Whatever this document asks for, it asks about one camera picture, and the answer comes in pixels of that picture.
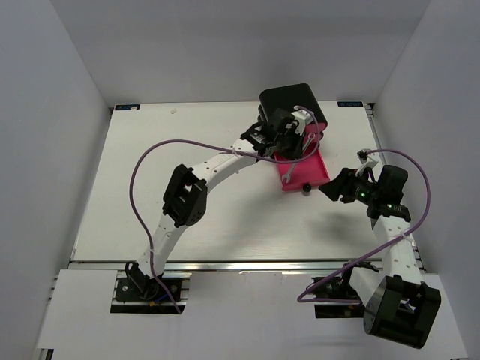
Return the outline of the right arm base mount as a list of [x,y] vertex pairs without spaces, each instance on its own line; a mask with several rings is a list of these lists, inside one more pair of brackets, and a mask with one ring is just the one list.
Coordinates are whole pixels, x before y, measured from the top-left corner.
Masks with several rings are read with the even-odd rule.
[[364,316],[365,306],[356,304],[360,301],[360,297],[350,285],[350,278],[355,268],[376,273],[380,271],[372,262],[362,261],[310,291],[309,294],[314,298],[347,300],[347,303],[342,304],[334,301],[316,303],[314,310],[317,319],[361,319]]

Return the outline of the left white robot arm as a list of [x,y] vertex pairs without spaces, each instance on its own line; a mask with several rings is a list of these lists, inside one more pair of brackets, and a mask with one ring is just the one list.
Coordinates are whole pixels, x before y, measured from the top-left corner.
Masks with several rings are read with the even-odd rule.
[[178,165],[163,195],[160,220],[148,231],[148,248],[125,271],[133,291],[144,300],[169,292],[161,281],[167,259],[188,227],[206,213],[207,197],[221,182],[260,161],[276,163],[282,158],[295,164],[303,157],[305,128],[312,122],[308,111],[296,106],[293,112],[277,109],[269,120],[258,120],[229,148],[195,166]]

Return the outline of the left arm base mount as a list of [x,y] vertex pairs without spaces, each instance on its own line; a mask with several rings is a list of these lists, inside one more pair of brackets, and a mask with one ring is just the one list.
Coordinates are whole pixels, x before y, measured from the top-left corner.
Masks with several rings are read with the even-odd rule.
[[111,314],[153,314],[179,315],[188,299],[189,280],[181,277],[164,277],[175,304],[171,302],[165,289],[153,280],[152,286],[145,294],[134,285],[125,274],[118,277],[112,295],[109,312]]

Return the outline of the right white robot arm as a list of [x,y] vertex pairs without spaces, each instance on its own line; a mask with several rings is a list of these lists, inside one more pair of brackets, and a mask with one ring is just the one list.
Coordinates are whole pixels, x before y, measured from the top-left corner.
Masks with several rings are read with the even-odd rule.
[[382,246],[382,266],[362,260],[314,290],[327,299],[358,302],[363,308],[367,334],[421,349],[430,334],[441,305],[438,289],[428,286],[416,262],[410,213],[401,205],[406,170],[385,165],[378,180],[371,168],[358,174],[344,168],[330,182],[319,186],[330,200],[359,201],[367,206],[371,227]]

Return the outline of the black drawer cabinet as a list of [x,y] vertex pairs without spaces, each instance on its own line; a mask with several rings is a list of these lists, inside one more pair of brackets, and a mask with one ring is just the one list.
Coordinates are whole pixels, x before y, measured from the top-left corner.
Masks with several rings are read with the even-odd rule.
[[277,109],[292,113],[295,111],[295,106],[300,106],[314,113],[321,131],[324,131],[328,126],[327,119],[311,87],[305,82],[268,88],[259,94],[259,102],[258,119],[261,121],[268,120]]

